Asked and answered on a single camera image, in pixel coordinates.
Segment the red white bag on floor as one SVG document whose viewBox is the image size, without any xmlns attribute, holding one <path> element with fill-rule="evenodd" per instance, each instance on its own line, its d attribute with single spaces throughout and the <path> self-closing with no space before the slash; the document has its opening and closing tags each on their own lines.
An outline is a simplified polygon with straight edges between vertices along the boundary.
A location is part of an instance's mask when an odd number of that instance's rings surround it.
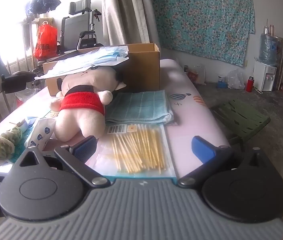
<svg viewBox="0 0 283 240">
<path fill-rule="evenodd" d="M 205 66 L 198 64 L 188 68 L 187 76 L 194 85 L 205 85 Z"/>
</svg>

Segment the clear plastic bag on floor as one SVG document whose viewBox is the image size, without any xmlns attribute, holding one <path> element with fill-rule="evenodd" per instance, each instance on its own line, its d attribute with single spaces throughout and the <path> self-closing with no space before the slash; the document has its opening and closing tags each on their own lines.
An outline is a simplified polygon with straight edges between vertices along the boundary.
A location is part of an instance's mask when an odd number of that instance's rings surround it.
<svg viewBox="0 0 283 240">
<path fill-rule="evenodd" d="M 230 89 L 245 89 L 243 75 L 240 69 L 232 70 L 227 74 L 227 86 Z"/>
</svg>

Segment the green white fabric scrunchie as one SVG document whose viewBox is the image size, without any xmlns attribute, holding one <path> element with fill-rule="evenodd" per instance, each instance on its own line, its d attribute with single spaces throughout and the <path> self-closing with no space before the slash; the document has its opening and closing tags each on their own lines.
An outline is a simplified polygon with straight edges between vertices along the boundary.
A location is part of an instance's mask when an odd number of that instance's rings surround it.
<svg viewBox="0 0 283 240">
<path fill-rule="evenodd" d="M 22 137 L 22 129 L 17 126 L 0 134 L 0 166 L 13 156 L 15 146 L 21 141 Z"/>
</svg>

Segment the green folding stool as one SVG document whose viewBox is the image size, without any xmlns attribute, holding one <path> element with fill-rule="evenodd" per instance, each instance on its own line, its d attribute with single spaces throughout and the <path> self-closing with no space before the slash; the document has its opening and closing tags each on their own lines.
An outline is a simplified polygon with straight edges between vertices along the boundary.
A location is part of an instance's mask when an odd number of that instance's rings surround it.
<svg viewBox="0 0 283 240">
<path fill-rule="evenodd" d="M 270 117 L 237 99 L 212 106 L 210 111 L 231 131 L 227 137 L 229 144 L 239 144 L 241 152 L 245 151 L 244 144 L 270 123 Z"/>
</svg>

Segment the blue water jug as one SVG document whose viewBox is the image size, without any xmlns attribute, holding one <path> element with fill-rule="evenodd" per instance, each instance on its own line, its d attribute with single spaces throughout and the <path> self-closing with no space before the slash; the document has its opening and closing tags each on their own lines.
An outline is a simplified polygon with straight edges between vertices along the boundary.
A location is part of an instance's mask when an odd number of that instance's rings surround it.
<svg viewBox="0 0 283 240">
<path fill-rule="evenodd" d="M 258 60 L 261 63 L 276 66 L 278 39 L 274 36 L 261 34 L 260 36 L 260 50 Z"/>
</svg>

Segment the cotton swabs plastic bag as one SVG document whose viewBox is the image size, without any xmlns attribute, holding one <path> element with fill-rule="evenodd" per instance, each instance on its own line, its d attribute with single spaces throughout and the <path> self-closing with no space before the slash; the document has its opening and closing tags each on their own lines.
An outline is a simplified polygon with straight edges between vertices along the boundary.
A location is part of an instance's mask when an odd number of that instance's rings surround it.
<svg viewBox="0 0 283 240">
<path fill-rule="evenodd" d="M 159 124 L 106 127 L 86 165 L 102 176 L 116 178 L 177 178 L 165 128 Z"/>
</svg>

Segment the plush doll red shirt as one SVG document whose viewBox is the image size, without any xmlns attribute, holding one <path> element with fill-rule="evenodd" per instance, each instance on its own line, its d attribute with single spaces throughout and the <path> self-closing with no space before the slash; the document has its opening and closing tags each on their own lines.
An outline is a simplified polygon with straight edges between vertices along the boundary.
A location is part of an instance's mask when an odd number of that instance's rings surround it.
<svg viewBox="0 0 283 240">
<path fill-rule="evenodd" d="M 97 66 L 67 75 L 60 91 L 50 104 L 58 113 L 55 136 L 67 142 L 81 133 L 99 139 L 105 131 L 105 107 L 113 100 L 113 92 L 126 87 L 120 74 L 109 66 Z"/>
</svg>

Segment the beige curtain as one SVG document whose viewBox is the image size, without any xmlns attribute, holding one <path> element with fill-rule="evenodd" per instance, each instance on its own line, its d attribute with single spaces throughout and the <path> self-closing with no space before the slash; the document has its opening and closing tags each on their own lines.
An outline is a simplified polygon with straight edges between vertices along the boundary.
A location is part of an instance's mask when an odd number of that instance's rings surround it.
<svg viewBox="0 0 283 240">
<path fill-rule="evenodd" d="M 102 0 L 101 5 L 106 45 L 159 45 L 152 0 Z"/>
</svg>

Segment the teal floral wall cloth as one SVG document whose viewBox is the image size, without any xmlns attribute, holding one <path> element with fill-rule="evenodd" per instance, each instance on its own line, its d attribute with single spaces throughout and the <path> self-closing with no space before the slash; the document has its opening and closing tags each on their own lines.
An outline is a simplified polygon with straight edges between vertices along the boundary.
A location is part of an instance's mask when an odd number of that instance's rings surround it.
<svg viewBox="0 0 283 240">
<path fill-rule="evenodd" d="M 153 9 L 163 48 L 244 65 L 253 0 L 153 0 Z"/>
</svg>

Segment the blue white bandage box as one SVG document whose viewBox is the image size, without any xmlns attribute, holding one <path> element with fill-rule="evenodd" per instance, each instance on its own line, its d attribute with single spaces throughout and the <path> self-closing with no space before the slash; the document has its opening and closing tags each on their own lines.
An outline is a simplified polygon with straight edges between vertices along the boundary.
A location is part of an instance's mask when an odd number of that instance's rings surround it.
<svg viewBox="0 0 283 240">
<path fill-rule="evenodd" d="M 41 118 L 33 124 L 33 130 L 27 138 L 24 146 L 37 147 L 39 150 L 44 150 L 47 142 L 52 136 L 55 129 L 56 121 L 54 118 Z"/>
</svg>

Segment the grey folded wheelchair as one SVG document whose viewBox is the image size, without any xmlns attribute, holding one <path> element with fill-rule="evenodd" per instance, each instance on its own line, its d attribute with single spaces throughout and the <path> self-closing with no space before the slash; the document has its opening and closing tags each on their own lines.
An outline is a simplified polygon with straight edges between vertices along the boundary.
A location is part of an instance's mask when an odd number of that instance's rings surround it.
<svg viewBox="0 0 283 240">
<path fill-rule="evenodd" d="M 91 0 L 71 2 L 69 14 L 61 22 L 60 53 L 103 46 L 98 43 L 94 22 L 100 22 L 101 12 L 91 9 Z"/>
</svg>

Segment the brown cardboard box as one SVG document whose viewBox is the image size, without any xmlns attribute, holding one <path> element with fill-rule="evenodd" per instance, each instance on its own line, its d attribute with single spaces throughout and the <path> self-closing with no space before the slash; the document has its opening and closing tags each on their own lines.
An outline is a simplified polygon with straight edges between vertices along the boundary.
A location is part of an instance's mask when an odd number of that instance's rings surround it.
<svg viewBox="0 0 283 240">
<path fill-rule="evenodd" d="M 137 43 L 127 44 L 128 60 L 120 63 L 113 68 L 123 75 L 123 82 L 126 87 L 121 89 L 122 92 L 144 92 L 155 91 L 160 89 L 160 51 L 155 43 Z M 65 55 L 59 56 L 53 61 L 43 64 L 44 74 L 56 65 L 59 61 L 67 58 L 72 58 L 89 51 L 97 50 L 95 48 L 86 48 L 75 50 Z M 52 77 L 46 79 L 46 85 L 51 96 L 56 96 L 58 93 L 57 79 L 63 79 L 63 76 Z"/>
</svg>

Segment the red plastic bag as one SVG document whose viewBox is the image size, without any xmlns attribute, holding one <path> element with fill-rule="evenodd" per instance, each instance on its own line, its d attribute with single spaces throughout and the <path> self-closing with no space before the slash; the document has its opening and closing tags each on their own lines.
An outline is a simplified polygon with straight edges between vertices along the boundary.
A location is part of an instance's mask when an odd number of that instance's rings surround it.
<svg viewBox="0 0 283 240">
<path fill-rule="evenodd" d="M 33 56 L 39 60 L 47 60 L 57 55 L 58 30 L 44 21 L 38 28 L 37 42 L 33 49 Z"/>
</svg>

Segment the white water dispenser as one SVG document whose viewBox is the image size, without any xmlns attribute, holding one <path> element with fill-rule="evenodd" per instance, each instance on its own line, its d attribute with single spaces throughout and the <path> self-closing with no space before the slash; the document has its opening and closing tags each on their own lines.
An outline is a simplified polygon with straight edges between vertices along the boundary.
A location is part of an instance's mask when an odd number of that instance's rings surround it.
<svg viewBox="0 0 283 240">
<path fill-rule="evenodd" d="M 271 92 L 277 68 L 259 61 L 255 61 L 253 69 L 254 87 L 261 92 Z"/>
</svg>

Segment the red thermos bottle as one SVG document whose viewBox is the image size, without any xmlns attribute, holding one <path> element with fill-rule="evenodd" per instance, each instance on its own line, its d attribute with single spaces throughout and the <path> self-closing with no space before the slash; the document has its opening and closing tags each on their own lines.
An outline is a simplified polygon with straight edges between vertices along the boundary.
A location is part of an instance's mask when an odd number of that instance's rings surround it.
<svg viewBox="0 0 283 240">
<path fill-rule="evenodd" d="M 250 76 L 246 84 L 246 92 L 251 93 L 254 87 L 254 78 Z"/>
</svg>

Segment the light blue checked towel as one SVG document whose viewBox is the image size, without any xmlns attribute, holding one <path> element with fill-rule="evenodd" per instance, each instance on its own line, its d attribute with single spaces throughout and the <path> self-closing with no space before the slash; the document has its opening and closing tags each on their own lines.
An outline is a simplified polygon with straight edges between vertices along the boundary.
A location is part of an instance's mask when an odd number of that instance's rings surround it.
<svg viewBox="0 0 283 240">
<path fill-rule="evenodd" d="M 164 90 L 118 93 L 106 106 L 106 124 L 169 124 L 174 114 Z"/>
</svg>

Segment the dark blue hanging garment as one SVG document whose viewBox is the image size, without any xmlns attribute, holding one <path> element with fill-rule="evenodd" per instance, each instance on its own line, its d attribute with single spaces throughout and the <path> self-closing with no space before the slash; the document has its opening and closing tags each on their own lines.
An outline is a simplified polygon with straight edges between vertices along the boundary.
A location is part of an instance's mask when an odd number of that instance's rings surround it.
<svg viewBox="0 0 283 240">
<path fill-rule="evenodd" d="M 31 0 L 26 5 L 26 15 L 40 15 L 55 10 L 61 4 L 60 0 Z"/>
</svg>

